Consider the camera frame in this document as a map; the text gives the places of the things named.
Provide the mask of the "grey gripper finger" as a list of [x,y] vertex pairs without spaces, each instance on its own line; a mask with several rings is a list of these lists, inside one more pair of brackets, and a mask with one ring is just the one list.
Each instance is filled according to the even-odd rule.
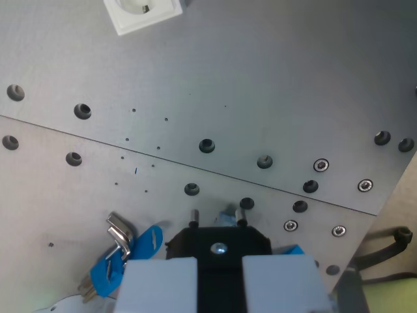
[[115,312],[197,312],[197,260],[130,260]]
[[245,256],[242,269],[248,312],[333,311],[311,256]]

